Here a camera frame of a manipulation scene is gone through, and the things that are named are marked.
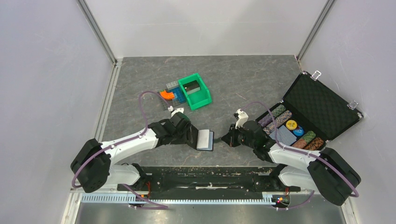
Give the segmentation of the black leather card holder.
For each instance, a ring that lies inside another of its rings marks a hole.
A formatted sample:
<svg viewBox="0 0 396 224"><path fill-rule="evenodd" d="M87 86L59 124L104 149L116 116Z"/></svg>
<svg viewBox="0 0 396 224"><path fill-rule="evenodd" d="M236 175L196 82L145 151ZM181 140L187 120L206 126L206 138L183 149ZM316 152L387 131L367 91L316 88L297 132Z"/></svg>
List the black leather card holder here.
<svg viewBox="0 0 396 224"><path fill-rule="evenodd" d="M198 151L213 151L214 132L209 129L199 130L196 149Z"/></svg>

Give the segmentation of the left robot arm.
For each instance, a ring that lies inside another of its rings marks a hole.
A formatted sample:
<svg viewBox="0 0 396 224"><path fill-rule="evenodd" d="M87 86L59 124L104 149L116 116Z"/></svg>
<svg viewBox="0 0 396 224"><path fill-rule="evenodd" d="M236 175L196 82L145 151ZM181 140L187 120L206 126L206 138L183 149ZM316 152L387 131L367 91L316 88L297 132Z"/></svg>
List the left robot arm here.
<svg viewBox="0 0 396 224"><path fill-rule="evenodd" d="M188 145L193 149L207 146L208 130L198 130L182 112L171 118L147 125L132 135L106 142L88 140L71 163L72 186L92 193L106 185L126 184L143 189L147 178L138 164L118 165L118 162L145 150L164 145Z"/></svg>

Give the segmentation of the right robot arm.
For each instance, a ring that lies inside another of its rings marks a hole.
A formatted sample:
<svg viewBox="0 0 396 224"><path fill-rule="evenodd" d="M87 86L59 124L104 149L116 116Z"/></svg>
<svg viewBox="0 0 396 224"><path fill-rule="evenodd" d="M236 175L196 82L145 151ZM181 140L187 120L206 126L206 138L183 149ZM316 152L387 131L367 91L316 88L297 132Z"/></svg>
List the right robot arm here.
<svg viewBox="0 0 396 224"><path fill-rule="evenodd" d="M259 159L277 164L269 181L275 190L290 186L310 189L337 206L349 197L359 197L356 188L361 177L332 148L309 151L287 146L272 139L253 120L243 126L232 124L220 140L230 147L249 147Z"/></svg>

